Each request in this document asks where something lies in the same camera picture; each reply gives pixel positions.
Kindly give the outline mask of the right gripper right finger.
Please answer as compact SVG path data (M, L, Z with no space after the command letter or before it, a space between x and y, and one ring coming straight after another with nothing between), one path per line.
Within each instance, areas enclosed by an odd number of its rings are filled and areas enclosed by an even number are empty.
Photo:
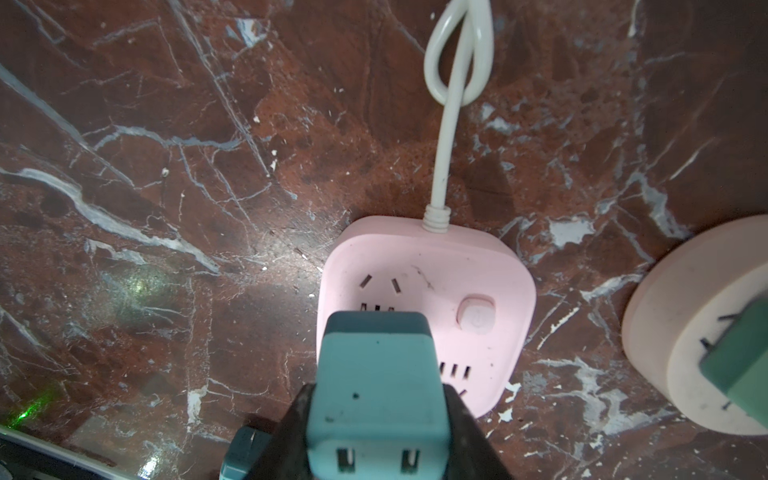
M451 385L443 385L449 426L449 455L444 479L512 480L476 419Z

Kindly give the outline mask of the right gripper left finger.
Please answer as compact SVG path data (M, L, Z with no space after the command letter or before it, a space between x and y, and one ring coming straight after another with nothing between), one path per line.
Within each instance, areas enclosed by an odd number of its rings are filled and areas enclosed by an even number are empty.
M307 384L299 391L258 460L246 474L246 480L314 478L306 445L314 389L314 384Z

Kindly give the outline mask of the teal plug adapter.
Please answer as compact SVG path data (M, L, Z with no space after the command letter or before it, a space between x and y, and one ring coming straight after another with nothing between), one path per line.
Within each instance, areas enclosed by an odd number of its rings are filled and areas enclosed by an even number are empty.
M444 476L451 429L424 315L340 311L329 317L305 439L318 479Z
M235 434L223 459L219 479L243 480L267 447L272 435L251 426Z

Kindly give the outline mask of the pink square power strip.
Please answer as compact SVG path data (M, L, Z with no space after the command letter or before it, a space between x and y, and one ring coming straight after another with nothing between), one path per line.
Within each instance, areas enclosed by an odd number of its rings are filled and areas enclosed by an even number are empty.
M416 219L371 216L348 226L325 262L317 333L337 311L424 315L443 382L481 417L512 376L536 299L532 275L498 238L455 225L430 233Z

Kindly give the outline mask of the beige round power strip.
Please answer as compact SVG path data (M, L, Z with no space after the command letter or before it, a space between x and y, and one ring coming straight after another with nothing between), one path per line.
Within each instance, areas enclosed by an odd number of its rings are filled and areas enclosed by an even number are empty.
M709 229L666 255L638 285L622 320L632 366L683 415L709 430L763 436L699 364L753 300L767 298L767 217L756 215Z

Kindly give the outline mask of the aluminium front rail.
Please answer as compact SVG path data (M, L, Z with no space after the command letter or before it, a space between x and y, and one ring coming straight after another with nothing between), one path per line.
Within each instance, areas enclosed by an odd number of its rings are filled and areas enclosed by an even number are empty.
M137 476L2 426L1 478L137 479Z

